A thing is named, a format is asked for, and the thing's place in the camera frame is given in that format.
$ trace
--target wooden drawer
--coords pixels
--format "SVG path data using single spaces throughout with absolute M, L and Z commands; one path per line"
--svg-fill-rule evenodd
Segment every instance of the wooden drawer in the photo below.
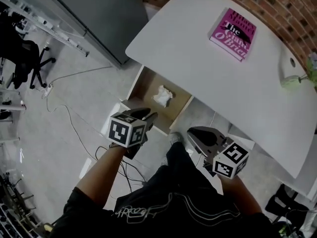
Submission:
M 173 98 L 169 100 L 166 108 L 152 99 L 153 95 L 158 94 L 160 85 L 163 85 L 173 93 Z M 179 115 L 188 107 L 192 100 L 193 96 L 182 88 L 149 68 L 142 66 L 133 82 L 127 99 L 122 101 L 121 105 L 128 110 L 143 107 L 150 108 L 151 112 L 157 112 L 158 119 L 154 128 L 167 136 Z

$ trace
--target book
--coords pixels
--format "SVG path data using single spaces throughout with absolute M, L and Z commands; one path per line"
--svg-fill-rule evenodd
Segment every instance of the book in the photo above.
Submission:
M 249 52 L 256 29 L 254 24 L 229 8 L 210 40 L 242 61 Z

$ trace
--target white tissue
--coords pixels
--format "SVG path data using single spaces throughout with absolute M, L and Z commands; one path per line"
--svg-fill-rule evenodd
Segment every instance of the white tissue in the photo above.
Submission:
M 173 94 L 160 85 L 158 87 L 158 94 L 153 96 L 153 100 L 166 108 L 166 104 L 169 99 L 173 98 Z

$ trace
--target person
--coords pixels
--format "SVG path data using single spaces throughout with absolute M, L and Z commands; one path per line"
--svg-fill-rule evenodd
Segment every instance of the person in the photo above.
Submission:
M 142 188 L 119 197 L 110 211 L 103 207 L 126 152 L 113 144 L 78 182 L 51 237 L 194 235 L 191 231 L 211 237 L 279 237 L 238 177 L 219 177 L 220 195 L 195 167 L 181 135 L 171 134 L 170 143 L 168 165 Z

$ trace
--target brick wall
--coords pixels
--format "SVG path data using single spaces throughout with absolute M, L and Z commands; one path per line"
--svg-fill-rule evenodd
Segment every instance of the brick wall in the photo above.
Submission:
M 163 7 L 169 0 L 143 1 Z M 317 52 L 317 0 L 234 1 L 263 21 L 302 65 L 312 51 Z

